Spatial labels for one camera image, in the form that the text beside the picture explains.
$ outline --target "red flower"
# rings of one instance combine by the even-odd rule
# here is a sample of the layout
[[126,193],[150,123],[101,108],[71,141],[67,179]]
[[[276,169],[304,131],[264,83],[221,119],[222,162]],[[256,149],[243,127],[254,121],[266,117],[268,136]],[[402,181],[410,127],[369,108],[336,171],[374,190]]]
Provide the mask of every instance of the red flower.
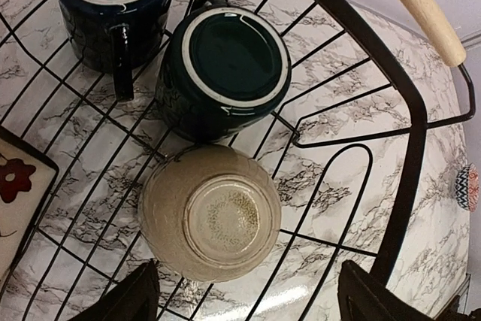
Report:
[[26,165],[23,160],[9,159],[6,165],[0,165],[0,198],[5,203],[15,201],[18,192],[32,189],[29,177],[35,173],[34,165]]

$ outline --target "mug handle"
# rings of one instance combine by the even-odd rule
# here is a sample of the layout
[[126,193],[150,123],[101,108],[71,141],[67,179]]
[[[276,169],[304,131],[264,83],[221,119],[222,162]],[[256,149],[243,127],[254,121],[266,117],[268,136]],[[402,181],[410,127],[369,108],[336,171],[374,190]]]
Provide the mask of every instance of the mug handle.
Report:
[[117,101],[134,99],[134,82],[129,51],[129,26],[119,24],[109,29],[112,49],[113,87]]
[[192,13],[193,11],[198,11],[211,5],[225,5],[228,7],[229,3],[226,0],[194,0],[190,12]]

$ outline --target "dish rack handle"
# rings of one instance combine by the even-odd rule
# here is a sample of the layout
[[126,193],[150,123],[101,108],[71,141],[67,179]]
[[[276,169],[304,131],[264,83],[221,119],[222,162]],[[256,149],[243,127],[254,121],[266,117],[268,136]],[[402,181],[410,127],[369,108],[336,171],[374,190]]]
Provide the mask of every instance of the dish rack handle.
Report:
[[416,19],[446,65],[456,67],[466,59],[466,50],[435,0],[401,0]]

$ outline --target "white marble surface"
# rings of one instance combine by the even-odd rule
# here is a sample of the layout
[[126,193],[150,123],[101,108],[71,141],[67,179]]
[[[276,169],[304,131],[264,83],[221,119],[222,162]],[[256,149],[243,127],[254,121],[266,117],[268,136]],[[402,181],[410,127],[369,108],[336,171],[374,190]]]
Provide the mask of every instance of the white marble surface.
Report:
[[[188,1],[173,1],[168,22],[171,31],[182,19]],[[261,0],[232,1],[254,9]],[[0,11],[10,26],[17,26],[41,2],[0,0]],[[270,0],[260,14],[282,31],[311,2]],[[459,114],[451,74],[434,50],[384,19],[366,11],[359,12],[419,88],[429,119]],[[315,8],[285,36],[293,62],[339,31],[333,19],[321,8]],[[0,23],[0,41],[6,34],[6,27]],[[144,240],[138,237],[138,195],[153,167],[163,162],[160,155],[173,154],[188,143],[165,134],[165,126],[157,120],[151,105],[162,54],[139,77],[135,84],[136,99],[112,107],[111,78],[99,79],[99,74],[77,65],[68,44],[58,49],[66,35],[56,0],[47,0],[20,25],[17,34],[39,60],[51,58],[47,67],[59,78],[69,76],[65,84],[61,84],[52,74],[41,70],[12,37],[0,47],[0,121],[44,151],[61,169],[40,231],[15,270],[0,303],[0,315],[2,319],[20,320],[28,307],[27,320],[69,319],[95,303],[106,287],[112,287],[109,277],[121,280],[152,257]],[[292,88],[286,99],[365,57],[355,42],[343,35],[294,69]],[[386,83],[380,71],[368,62],[290,102],[282,115],[294,124],[305,114]],[[85,95],[88,102],[81,101],[81,95]],[[47,105],[41,108],[48,97]],[[290,147],[274,173],[290,131],[275,122],[266,142],[262,143],[273,120],[269,116],[242,132],[233,147],[256,157],[273,174],[279,187],[284,232],[276,247],[257,269],[239,280],[213,285],[207,294],[208,284],[184,281],[171,297],[180,276],[160,265],[159,312],[168,302],[162,321],[188,319],[193,312],[196,312],[195,320],[245,319],[291,241],[289,232],[296,229],[326,162],[342,148]],[[409,124],[404,101],[390,88],[319,117],[308,118],[300,129],[302,141],[307,143]],[[159,154],[152,156],[152,147],[157,147],[161,140]],[[370,253],[379,249],[398,188],[407,136],[369,141],[367,145],[373,153],[374,166],[344,241],[346,246],[361,253],[339,252],[307,315],[308,320],[339,319],[337,276],[342,261],[353,259],[368,270],[374,262]],[[366,150],[357,147],[333,163],[314,195],[313,206],[301,225],[301,236],[339,242],[367,162]],[[458,207],[452,192],[456,172],[466,162],[460,125],[428,132],[413,216],[389,282],[389,288],[396,295],[431,316],[449,300],[466,271],[469,214]],[[293,239],[253,319],[298,319],[334,251],[335,247],[317,241],[303,237]],[[65,307],[59,313],[64,300]]]

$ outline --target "beige bowl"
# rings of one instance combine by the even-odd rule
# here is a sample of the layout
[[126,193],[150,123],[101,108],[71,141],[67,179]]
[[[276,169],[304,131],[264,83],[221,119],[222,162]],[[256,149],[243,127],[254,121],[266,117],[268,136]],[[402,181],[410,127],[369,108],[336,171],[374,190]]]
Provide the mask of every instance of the beige bowl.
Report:
[[274,247],[280,213],[266,171],[223,146],[190,149],[157,168],[139,205],[153,254],[201,282],[233,280],[259,265]]

